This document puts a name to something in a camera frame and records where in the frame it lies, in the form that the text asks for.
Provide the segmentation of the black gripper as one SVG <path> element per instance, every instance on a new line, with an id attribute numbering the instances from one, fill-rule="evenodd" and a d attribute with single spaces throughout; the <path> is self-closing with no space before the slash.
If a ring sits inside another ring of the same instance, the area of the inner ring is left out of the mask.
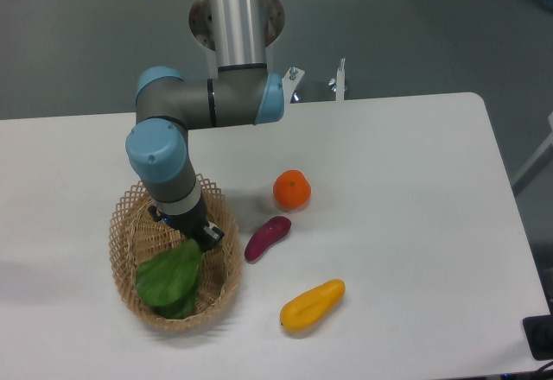
<path id="1" fill-rule="evenodd" d="M 225 233 L 215 223 L 207 222 L 207 205 L 202 196 L 189 210 L 180 214 L 162 212 L 155 205 L 150 205 L 147 211 L 154 222 L 163 222 L 195 240 L 201 252 L 215 249 L 225 237 Z"/>

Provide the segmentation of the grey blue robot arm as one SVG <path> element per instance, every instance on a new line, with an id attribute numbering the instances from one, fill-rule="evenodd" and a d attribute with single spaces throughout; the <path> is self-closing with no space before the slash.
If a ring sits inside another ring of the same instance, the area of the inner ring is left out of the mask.
<path id="1" fill-rule="evenodd" d="M 125 141 L 130 165 L 162 221 L 192 238 L 200 250 L 215 248 L 225 233 L 207 217 L 207 205 L 189 158 L 191 130 L 266 124 L 284 114 L 283 81 L 266 60 L 263 0 L 208 0 L 217 76 L 188 83 L 175 69 L 142 73 L 135 99 L 136 124 Z"/>

